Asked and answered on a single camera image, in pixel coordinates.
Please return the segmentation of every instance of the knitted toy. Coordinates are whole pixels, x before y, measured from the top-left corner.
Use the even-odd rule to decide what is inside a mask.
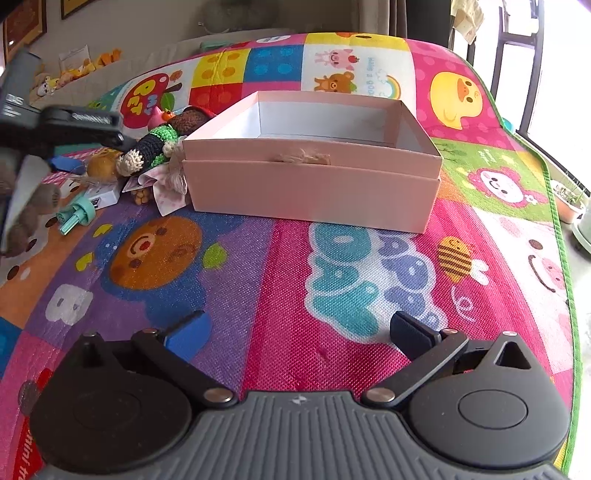
[[[214,116],[206,109],[187,107],[183,113],[150,130],[133,149],[120,156],[116,161],[117,171],[124,177],[131,177],[167,162],[179,137],[192,134]]]

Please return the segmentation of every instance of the pink box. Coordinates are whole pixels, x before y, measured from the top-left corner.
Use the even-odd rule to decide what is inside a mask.
[[[184,140],[195,210],[423,233],[441,155],[399,100],[255,92]]]

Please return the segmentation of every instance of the green square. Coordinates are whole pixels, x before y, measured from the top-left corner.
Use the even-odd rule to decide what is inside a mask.
[[[441,138],[432,139],[443,168],[468,203],[487,212],[552,221],[546,186],[517,152]]]

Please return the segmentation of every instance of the colorful play mat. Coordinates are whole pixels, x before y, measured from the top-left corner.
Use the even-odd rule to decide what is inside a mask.
[[[138,207],[127,195],[65,237],[55,217],[42,218],[27,252],[0,262],[0,478],[28,478],[40,465],[28,431],[31,397],[80,334],[127,339],[197,309],[212,324],[208,338],[195,340],[204,345],[191,363],[241,394],[359,395],[408,362],[388,343],[397,310],[471,338],[515,330],[573,408],[558,459],[568,466],[579,361],[548,171],[504,130],[461,58],[395,37],[285,35],[164,66],[92,106],[120,112],[125,133],[139,138],[157,105],[221,112],[257,90],[300,89],[404,101],[444,157],[427,232],[190,206],[161,218],[153,204]],[[59,174],[48,181],[61,184],[64,199],[75,194]]]

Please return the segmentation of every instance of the picture frame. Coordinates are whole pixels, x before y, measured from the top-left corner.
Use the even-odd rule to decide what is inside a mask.
[[[23,0],[2,24],[5,61],[9,62],[20,47],[32,44],[46,32],[46,0]]]
[[[60,0],[61,19],[64,20],[70,15],[75,14],[81,8],[95,0]]]

